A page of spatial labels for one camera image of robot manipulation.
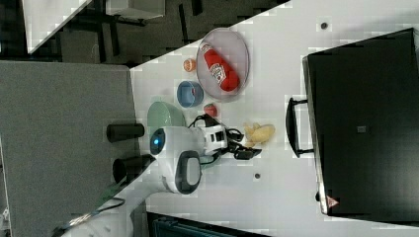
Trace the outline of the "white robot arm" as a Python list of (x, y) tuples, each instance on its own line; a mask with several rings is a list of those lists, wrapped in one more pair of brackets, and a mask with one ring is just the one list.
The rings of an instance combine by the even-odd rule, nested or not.
[(149, 140), (152, 161), (99, 208), (55, 228), (51, 237), (132, 237), (131, 214), (157, 193), (189, 195), (199, 186), (202, 167), (226, 153), (250, 160), (261, 153), (241, 144), (244, 134), (204, 114), (202, 125), (163, 126)]

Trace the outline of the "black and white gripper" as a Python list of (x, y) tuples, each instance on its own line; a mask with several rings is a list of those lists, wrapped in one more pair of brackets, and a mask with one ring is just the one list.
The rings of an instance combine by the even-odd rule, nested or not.
[[(227, 152), (233, 152), (237, 143), (241, 142), (244, 134), (236, 128), (228, 128), (216, 118), (208, 114), (200, 116), (205, 123), (204, 126), (199, 125), (199, 129), (203, 132), (205, 138), (204, 152), (207, 156), (221, 156)], [(236, 160), (250, 160), (258, 156), (262, 152), (261, 149), (242, 149), (234, 152)]]

